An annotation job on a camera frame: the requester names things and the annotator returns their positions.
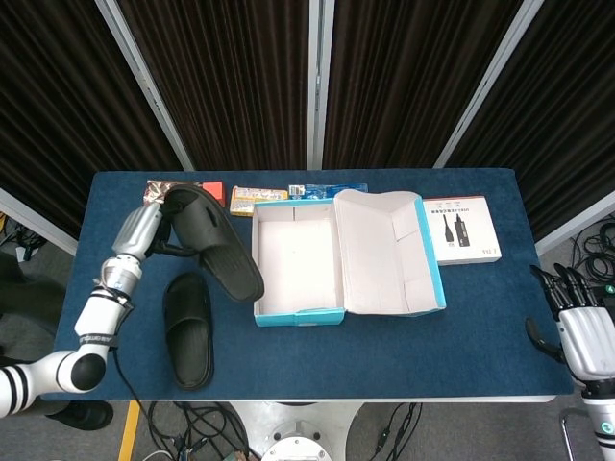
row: snack package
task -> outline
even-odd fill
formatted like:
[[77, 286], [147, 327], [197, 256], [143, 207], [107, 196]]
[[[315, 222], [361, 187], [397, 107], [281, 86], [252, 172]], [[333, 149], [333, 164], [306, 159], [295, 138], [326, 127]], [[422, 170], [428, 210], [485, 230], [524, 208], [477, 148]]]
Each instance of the snack package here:
[[234, 216], [252, 216], [254, 214], [255, 202], [272, 202], [286, 199], [288, 199], [288, 192], [285, 190], [235, 186], [229, 210]]
[[143, 193], [143, 204], [152, 202], [164, 203], [164, 196], [171, 187], [177, 184], [193, 184], [207, 190], [221, 206], [225, 206], [224, 184], [218, 182], [190, 182], [190, 181], [148, 181]]
[[288, 195], [292, 200], [332, 199], [337, 192], [344, 189], [354, 189], [367, 192], [367, 184], [357, 182], [352, 184], [293, 184], [288, 187]]

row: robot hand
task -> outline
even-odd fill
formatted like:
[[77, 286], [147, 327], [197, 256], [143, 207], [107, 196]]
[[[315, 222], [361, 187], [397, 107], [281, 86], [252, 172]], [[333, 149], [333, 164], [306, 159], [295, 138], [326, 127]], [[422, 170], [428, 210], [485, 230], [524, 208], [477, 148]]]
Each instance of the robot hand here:
[[615, 461], [615, 325], [579, 272], [554, 268], [559, 278], [536, 266], [531, 271], [542, 284], [561, 345], [544, 341], [532, 319], [526, 319], [526, 332], [539, 351], [566, 364], [585, 386], [581, 396], [603, 457]]
[[165, 239], [159, 238], [161, 222], [156, 203], [136, 209], [124, 222], [113, 243], [117, 256], [103, 263], [100, 279], [75, 325], [79, 349], [54, 352], [32, 364], [0, 368], [0, 418], [28, 408], [41, 394], [84, 393], [100, 383], [117, 331], [133, 309], [131, 295], [141, 278], [140, 263], [151, 252], [194, 254], [166, 245]]

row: cable packaging box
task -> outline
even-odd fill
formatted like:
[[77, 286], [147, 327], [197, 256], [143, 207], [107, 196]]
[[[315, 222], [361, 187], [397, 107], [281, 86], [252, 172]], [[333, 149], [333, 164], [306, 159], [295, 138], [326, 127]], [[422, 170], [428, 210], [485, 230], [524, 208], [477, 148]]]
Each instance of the cable packaging box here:
[[256, 203], [252, 256], [260, 327], [335, 325], [355, 314], [446, 306], [421, 197], [343, 190], [333, 199]]
[[484, 197], [425, 199], [435, 257], [441, 266], [502, 257]]

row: blue table cover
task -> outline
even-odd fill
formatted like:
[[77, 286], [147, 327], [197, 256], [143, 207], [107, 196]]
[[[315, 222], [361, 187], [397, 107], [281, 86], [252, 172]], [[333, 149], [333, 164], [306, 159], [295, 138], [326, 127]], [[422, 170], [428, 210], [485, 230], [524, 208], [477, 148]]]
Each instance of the blue table cover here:
[[[557, 335], [529, 265], [538, 263], [514, 172], [505, 169], [104, 172], [94, 178], [55, 350], [75, 350], [73, 331], [124, 219], [142, 205], [147, 180], [222, 181], [234, 185], [367, 182], [370, 192], [409, 190], [424, 198], [484, 195], [502, 249], [497, 262], [440, 268], [448, 307], [400, 318], [346, 314], [339, 326], [258, 328], [251, 303], [234, 303], [207, 274], [212, 302], [214, 374], [198, 391], [174, 382], [164, 342], [162, 294], [194, 259], [154, 255], [142, 264], [136, 309], [119, 334], [120, 363], [146, 400], [401, 399], [539, 396], [573, 390], [564, 366], [529, 342], [533, 316]], [[231, 222], [250, 248], [252, 220]], [[66, 399], [51, 395], [50, 399]], [[93, 392], [71, 399], [128, 400], [112, 357]]]

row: yellow floor line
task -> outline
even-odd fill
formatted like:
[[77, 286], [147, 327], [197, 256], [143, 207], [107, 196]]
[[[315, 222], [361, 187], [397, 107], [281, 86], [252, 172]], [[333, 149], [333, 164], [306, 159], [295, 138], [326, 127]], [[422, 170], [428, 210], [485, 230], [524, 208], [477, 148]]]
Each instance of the yellow floor line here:
[[136, 426], [138, 425], [139, 408], [136, 400], [131, 400], [128, 405], [128, 414], [124, 424], [124, 435], [122, 436], [122, 446], [119, 449], [117, 461], [131, 461], [133, 457], [133, 447], [135, 446]]

